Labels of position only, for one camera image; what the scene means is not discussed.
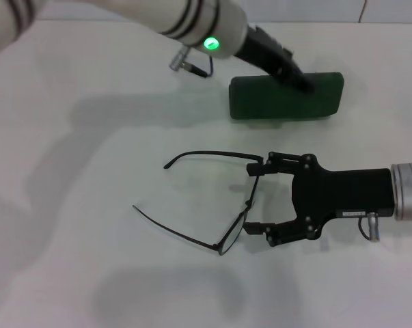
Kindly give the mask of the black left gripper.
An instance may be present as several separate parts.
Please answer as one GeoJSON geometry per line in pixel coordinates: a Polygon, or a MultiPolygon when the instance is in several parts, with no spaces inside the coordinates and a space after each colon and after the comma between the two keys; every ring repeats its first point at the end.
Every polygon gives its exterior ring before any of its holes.
{"type": "Polygon", "coordinates": [[[258,26],[248,27],[243,45],[234,56],[277,77],[287,87],[304,93],[314,91],[314,84],[295,64],[292,53],[258,26]]]}

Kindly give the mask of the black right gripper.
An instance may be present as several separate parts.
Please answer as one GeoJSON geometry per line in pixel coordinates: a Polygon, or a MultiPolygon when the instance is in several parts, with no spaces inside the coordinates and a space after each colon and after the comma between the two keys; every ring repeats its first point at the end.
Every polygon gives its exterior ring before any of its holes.
{"type": "Polygon", "coordinates": [[[391,172],[383,169],[329,171],[312,154],[270,152],[266,163],[247,164],[249,176],[291,174],[292,203],[297,218],[284,223],[246,222],[248,235],[265,235],[271,247],[301,240],[315,240],[332,219],[391,217],[394,192],[391,172]]]}

